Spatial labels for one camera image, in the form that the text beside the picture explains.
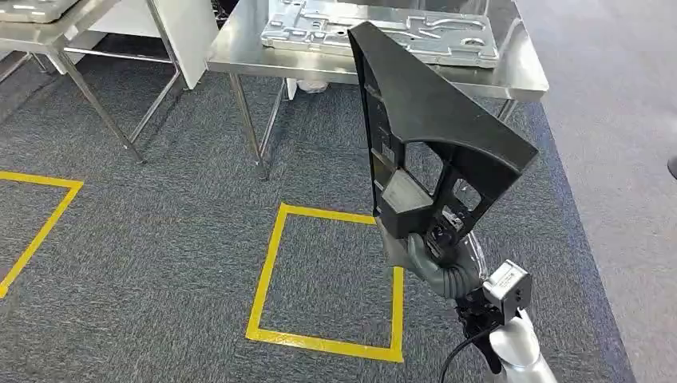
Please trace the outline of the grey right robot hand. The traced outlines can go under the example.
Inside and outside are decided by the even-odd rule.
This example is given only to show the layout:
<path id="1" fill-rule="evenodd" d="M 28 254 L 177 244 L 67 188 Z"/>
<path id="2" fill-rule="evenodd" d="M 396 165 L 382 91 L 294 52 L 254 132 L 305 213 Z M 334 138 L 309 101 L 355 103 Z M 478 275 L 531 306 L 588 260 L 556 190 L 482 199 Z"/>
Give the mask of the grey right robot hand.
<path id="1" fill-rule="evenodd" d="M 390 264 L 413 272 L 435 294 L 443 298 L 463 298 L 479 288 L 486 279 L 484 255 L 473 238 L 453 246 L 446 253 L 449 258 L 438 264 L 419 234 L 411 233 L 407 239 L 396 239 L 380 218 L 376 219 L 376 224 Z"/>

